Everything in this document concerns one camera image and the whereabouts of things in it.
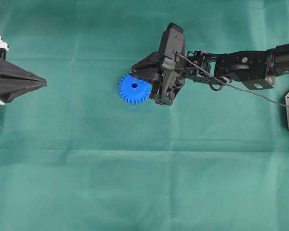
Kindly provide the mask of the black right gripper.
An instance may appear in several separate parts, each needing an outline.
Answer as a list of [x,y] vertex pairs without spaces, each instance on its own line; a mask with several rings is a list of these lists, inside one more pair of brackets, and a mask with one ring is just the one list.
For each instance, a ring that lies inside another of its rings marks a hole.
[[173,59],[155,51],[131,67],[132,77],[153,84],[151,99],[158,105],[171,106],[185,84],[185,61]]

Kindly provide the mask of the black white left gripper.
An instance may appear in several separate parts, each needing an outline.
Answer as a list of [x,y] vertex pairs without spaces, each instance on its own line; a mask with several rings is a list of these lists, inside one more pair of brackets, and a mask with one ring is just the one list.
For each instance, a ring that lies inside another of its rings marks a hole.
[[9,46],[3,41],[0,35],[0,77],[7,77],[17,80],[29,80],[38,83],[8,83],[0,84],[0,107],[6,103],[10,103],[15,98],[26,93],[38,90],[47,85],[47,81],[31,72],[6,61],[6,53]]

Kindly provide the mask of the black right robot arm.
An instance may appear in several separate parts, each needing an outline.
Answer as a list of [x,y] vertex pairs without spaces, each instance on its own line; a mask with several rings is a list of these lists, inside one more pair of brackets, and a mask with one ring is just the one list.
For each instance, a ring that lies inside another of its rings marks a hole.
[[289,74],[289,44],[229,54],[195,51],[184,56],[174,52],[172,59],[153,52],[132,66],[130,74],[151,84],[149,98],[158,105],[172,105],[185,79],[207,84],[213,91],[241,82],[245,92],[258,95],[258,90],[272,89],[276,77]]

